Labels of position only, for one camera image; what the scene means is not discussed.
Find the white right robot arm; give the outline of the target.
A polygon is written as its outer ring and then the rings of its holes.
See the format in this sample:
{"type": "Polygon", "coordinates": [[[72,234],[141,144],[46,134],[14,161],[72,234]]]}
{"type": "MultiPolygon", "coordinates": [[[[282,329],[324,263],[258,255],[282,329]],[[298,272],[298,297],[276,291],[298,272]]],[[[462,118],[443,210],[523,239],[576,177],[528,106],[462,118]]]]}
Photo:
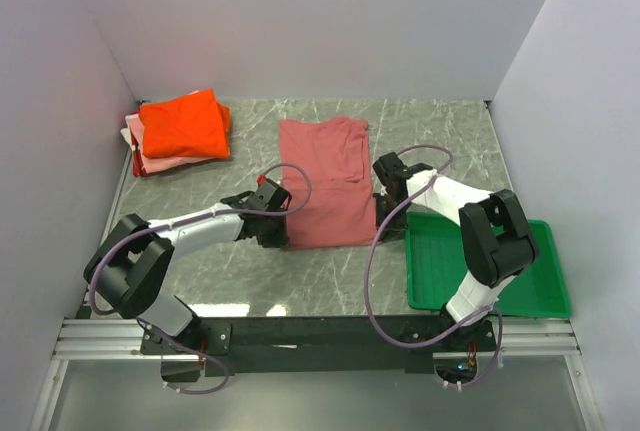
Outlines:
{"type": "Polygon", "coordinates": [[[511,190],[473,188],[443,176],[441,168],[424,163],[409,166],[395,152],[378,158],[373,170],[384,187],[373,195],[376,244],[405,232],[406,208],[411,204],[434,211],[460,228],[467,271],[444,305],[447,319],[438,328],[442,344],[460,350],[473,339],[473,325],[539,256],[521,204],[511,190]]]}

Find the dusty pink t shirt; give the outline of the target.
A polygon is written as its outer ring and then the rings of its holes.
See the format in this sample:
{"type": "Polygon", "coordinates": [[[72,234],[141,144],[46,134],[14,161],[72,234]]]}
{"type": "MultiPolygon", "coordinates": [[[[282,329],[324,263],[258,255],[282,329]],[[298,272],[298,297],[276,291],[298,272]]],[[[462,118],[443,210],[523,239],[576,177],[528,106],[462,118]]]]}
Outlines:
{"type": "Polygon", "coordinates": [[[279,122],[282,185],[301,209],[286,217],[290,247],[368,245],[376,234],[368,122],[344,116],[321,123],[279,122]]]}

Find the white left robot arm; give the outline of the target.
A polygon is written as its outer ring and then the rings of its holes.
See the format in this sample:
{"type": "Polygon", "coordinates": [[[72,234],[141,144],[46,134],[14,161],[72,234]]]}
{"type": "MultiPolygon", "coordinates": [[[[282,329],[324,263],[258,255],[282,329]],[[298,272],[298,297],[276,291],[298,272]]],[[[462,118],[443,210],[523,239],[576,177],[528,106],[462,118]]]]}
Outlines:
{"type": "Polygon", "coordinates": [[[171,263],[214,244],[244,239],[254,239],[267,249],[286,247],[282,213],[290,201],[288,191],[263,178],[254,191],[177,218],[146,221],[129,214],[98,248],[84,278],[113,312],[160,328],[173,350],[189,352],[199,343],[200,329],[195,312],[162,290],[171,263]]]}

